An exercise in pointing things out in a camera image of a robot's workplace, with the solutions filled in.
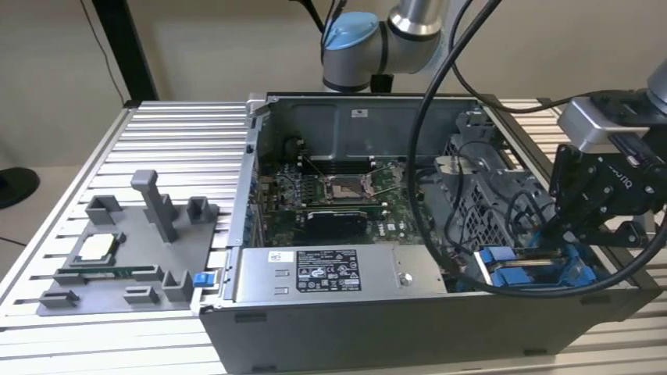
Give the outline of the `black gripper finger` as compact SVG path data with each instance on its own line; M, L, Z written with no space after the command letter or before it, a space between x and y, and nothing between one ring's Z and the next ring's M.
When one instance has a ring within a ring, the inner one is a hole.
M588 245L640 248L642 246L642 225L628 220L614 231L589 227L569 231L565 234L565 239L569 242L577 241Z
M581 234L598 231L605 219L610 218L600 209L612 198L612 190L596 155L561 144L549 187L556 214L545 224L545 239L564 241L569 231L580 239Z

